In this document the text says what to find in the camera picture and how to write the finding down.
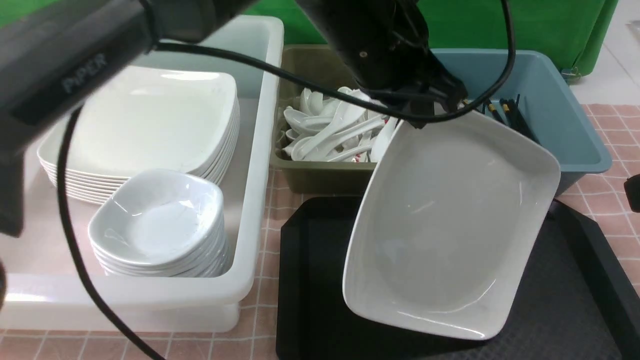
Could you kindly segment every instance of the white floor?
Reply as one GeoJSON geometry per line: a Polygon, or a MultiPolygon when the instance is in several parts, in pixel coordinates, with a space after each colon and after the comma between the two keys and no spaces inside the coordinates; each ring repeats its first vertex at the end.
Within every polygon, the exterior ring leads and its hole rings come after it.
{"type": "Polygon", "coordinates": [[[571,89],[581,104],[640,105],[640,0],[619,0],[594,71],[571,89]]]}

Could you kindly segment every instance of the stack of plates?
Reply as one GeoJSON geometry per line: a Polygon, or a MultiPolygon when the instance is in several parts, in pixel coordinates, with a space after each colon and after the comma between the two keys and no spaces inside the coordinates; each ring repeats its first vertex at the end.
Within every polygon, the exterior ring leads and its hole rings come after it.
{"type": "MultiPolygon", "coordinates": [[[[236,148],[239,115],[231,75],[128,67],[84,106],[69,154],[67,194],[103,204],[151,168],[220,184],[236,148]]],[[[38,148],[54,184],[66,123],[38,148]]]]}

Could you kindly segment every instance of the chopstick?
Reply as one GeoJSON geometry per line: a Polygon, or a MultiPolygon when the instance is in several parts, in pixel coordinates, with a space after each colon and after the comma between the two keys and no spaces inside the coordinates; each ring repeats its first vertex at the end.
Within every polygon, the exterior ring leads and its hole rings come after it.
{"type": "Polygon", "coordinates": [[[511,124],[512,129],[528,137],[528,139],[530,139],[531,141],[539,143],[538,138],[536,138],[536,136],[531,131],[531,128],[527,124],[527,121],[524,119],[524,116],[522,116],[522,113],[518,109],[518,106],[513,99],[500,99],[500,105],[502,105],[502,109],[509,119],[509,123],[511,124]]]}
{"type": "Polygon", "coordinates": [[[493,115],[493,118],[497,121],[500,122],[502,124],[506,124],[506,122],[504,121],[504,119],[502,119],[502,117],[500,116],[500,113],[498,112],[498,109],[495,108],[495,105],[493,105],[491,103],[491,100],[487,100],[484,102],[484,105],[489,109],[489,111],[491,112],[491,115],[493,115]]]}

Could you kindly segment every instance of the stack of bowls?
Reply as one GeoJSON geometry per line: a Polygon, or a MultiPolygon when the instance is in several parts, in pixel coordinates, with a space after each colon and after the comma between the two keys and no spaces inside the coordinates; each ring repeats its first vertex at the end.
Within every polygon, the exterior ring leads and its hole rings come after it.
{"type": "Polygon", "coordinates": [[[107,275],[216,277],[230,265],[222,191],[172,170],[132,177],[100,207],[88,232],[107,275]]]}

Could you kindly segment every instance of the green backdrop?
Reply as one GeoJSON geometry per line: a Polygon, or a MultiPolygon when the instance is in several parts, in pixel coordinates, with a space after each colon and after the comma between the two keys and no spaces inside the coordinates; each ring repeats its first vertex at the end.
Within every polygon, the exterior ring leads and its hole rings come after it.
{"type": "MultiPolygon", "coordinates": [[[[0,26],[55,0],[0,0],[0,26]]],[[[519,49],[536,50],[559,69],[589,74],[598,58],[618,0],[511,0],[519,49]]],[[[499,0],[420,0],[431,33],[431,47],[506,46],[499,0]]],[[[262,0],[247,11],[279,17],[286,44],[324,40],[294,0],[262,0]]]]}

